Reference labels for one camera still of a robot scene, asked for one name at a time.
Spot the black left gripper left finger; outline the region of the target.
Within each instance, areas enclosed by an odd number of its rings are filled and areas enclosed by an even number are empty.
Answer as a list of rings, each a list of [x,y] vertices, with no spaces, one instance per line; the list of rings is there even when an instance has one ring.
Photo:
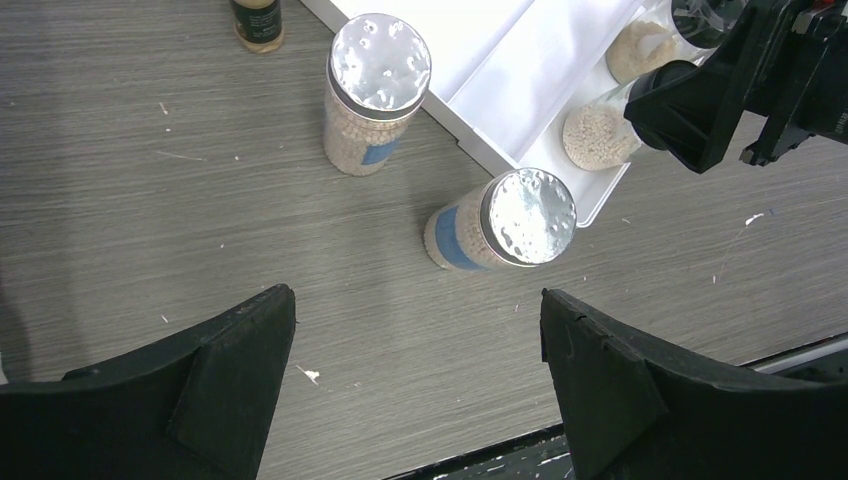
[[[253,479],[296,329],[278,284],[58,381],[1,389],[5,479]]]

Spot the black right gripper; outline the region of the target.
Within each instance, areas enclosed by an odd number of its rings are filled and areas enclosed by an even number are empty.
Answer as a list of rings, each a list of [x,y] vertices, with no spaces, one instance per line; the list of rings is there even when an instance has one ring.
[[[624,117],[647,146],[704,173],[722,161],[744,112],[766,119],[739,160],[776,162],[811,137],[847,143],[845,1],[670,1],[684,42],[632,85]]]

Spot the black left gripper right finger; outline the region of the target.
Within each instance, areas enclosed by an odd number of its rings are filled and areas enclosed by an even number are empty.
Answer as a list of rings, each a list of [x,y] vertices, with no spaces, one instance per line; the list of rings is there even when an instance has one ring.
[[[847,337],[734,366],[542,294],[548,364],[580,479],[843,479]]]

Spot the black cap jar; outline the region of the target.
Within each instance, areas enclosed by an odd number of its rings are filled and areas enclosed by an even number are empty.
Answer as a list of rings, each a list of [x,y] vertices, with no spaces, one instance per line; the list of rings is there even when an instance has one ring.
[[[638,109],[643,116],[635,123],[625,117],[625,111],[633,100],[695,70],[692,62],[673,60],[573,110],[562,133],[567,155],[583,170],[600,171],[656,152],[673,152],[674,145],[686,135],[666,111],[643,102]]]
[[[698,62],[727,38],[747,3],[726,0],[651,1],[617,35],[605,59],[626,84],[673,60]]]

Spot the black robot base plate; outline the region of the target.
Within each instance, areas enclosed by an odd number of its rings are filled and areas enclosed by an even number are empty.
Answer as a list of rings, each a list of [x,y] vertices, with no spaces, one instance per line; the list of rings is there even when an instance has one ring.
[[[843,381],[847,378],[847,334],[809,342],[744,368],[788,378]],[[563,426],[555,424],[500,443],[391,476],[390,480],[574,479]]]

